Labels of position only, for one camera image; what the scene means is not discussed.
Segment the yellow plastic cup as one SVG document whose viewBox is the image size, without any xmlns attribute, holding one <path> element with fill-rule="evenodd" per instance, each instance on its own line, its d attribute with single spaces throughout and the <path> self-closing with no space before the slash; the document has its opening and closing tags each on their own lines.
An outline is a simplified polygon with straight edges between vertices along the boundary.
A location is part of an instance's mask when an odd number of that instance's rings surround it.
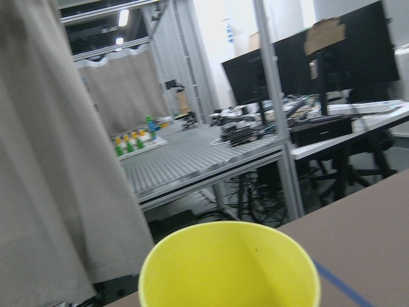
<svg viewBox="0 0 409 307">
<path fill-rule="evenodd" d="M 216 221 L 178 230 L 150 251 L 142 306 L 319 306 L 318 271 L 288 235 L 255 223 Z"/>
</svg>

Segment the aluminium slatted table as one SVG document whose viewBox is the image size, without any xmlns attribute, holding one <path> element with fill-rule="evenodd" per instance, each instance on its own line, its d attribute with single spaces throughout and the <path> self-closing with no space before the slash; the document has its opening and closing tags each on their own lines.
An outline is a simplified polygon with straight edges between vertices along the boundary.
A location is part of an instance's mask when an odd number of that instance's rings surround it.
<svg viewBox="0 0 409 307">
<path fill-rule="evenodd" d="M 219 127 L 200 125 L 162 136 L 167 144 L 123 159 L 128 183 L 148 211 L 179 197 L 279 160 L 277 136 L 231 146 L 218 142 Z"/>
</svg>

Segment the green blue toy figure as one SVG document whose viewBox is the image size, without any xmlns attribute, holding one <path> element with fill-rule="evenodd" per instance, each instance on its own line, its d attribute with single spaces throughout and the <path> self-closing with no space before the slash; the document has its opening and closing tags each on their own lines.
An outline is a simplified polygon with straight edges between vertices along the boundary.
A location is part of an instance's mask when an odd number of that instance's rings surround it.
<svg viewBox="0 0 409 307">
<path fill-rule="evenodd" d="M 148 127 L 148 131 L 150 133 L 151 139 L 154 141 L 157 139 L 158 127 L 156 123 L 153 121 L 151 116 L 146 116 L 145 119 L 146 119 L 146 124 Z"/>
</svg>

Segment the black box on desk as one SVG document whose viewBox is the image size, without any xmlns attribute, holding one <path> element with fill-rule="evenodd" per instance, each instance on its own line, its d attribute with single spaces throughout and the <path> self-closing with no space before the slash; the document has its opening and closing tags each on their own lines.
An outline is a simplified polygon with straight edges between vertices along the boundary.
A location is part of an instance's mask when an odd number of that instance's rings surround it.
<svg viewBox="0 0 409 307">
<path fill-rule="evenodd" d="M 297 147 L 338 138 L 352 133 L 352 118 L 339 114 L 314 119 L 290 128 L 290 138 Z"/>
</svg>

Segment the beige back curtain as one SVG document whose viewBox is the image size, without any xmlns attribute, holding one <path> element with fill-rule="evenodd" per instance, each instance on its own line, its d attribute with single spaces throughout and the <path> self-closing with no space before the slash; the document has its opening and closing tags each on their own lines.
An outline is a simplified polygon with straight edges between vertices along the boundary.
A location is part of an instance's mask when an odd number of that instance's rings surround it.
<svg viewBox="0 0 409 307">
<path fill-rule="evenodd" d="M 110 52 L 100 61 L 75 63 L 110 136 L 167 116 L 167 106 L 150 46 Z"/>
</svg>

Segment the beige curtain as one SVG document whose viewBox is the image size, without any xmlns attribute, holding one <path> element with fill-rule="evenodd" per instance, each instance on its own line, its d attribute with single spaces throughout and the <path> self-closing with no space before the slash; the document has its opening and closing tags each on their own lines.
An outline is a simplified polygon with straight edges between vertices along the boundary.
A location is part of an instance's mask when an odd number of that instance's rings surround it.
<svg viewBox="0 0 409 307">
<path fill-rule="evenodd" d="M 110 52 L 100 61 L 75 63 L 110 136 L 167 116 L 167 106 L 150 46 Z"/>
<path fill-rule="evenodd" d="M 81 303 L 152 247 L 55 2 L 2 1 L 1 305 Z"/>
</svg>

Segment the blue tape line crosswise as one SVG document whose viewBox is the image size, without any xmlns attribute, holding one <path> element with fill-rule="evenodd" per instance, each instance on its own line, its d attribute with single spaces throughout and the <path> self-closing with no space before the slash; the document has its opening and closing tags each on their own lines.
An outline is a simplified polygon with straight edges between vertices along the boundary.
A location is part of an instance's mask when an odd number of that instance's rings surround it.
<svg viewBox="0 0 409 307">
<path fill-rule="evenodd" d="M 315 259 L 313 259 L 313 263 L 320 275 L 322 275 L 327 281 L 333 284 L 333 286 L 335 286 L 336 289 L 342 292 L 346 297 L 351 299 L 357 306 L 374 307 L 374 304 L 370 303 L 365 297 L 351 288 L 347 283 L 337 277 L 333 272 L 328 270 L 324 265 L 322 265 Z"/>
</svg>

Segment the black monitor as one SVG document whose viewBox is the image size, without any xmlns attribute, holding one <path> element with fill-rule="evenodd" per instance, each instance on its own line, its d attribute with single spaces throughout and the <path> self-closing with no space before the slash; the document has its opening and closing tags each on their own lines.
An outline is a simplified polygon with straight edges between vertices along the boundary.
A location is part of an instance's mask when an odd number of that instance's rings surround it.
<svg viewBox="0 0 409 307">
<path fill-rule="evenodd" d="M 400 79 L 382 1 L 369 4 L 335 19 L 341 39 L 314 52 L 306 50 L 312 40 L 301 31 L 272 45 L 284 95 L 375 88 Z"/>
</svg>

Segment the aluminium frame post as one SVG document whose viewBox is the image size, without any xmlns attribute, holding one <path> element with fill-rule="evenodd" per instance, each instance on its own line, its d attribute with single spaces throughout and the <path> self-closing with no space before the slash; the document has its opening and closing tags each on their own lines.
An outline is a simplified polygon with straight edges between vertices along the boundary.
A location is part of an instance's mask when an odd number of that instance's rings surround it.
<svg viewBox="0 0 409 307">
<path fill-rule="evenodd" d="M 281 158 L 278 161 L 282 190 L 288 211 L 288 219 L 294 221 L 302 217 L 305 212 L 295 162 L 291 156 L 289 130 L 282 104 L 277 58 L 274 46 L 271 43 L 264 2 L 255 0 L 253 1 L 253 7 L 259 31 L 260 51 L 265 71 L 266 85 L 269 97 L 274 103 L 276 132 L 282 141 Z"/>
</svg>

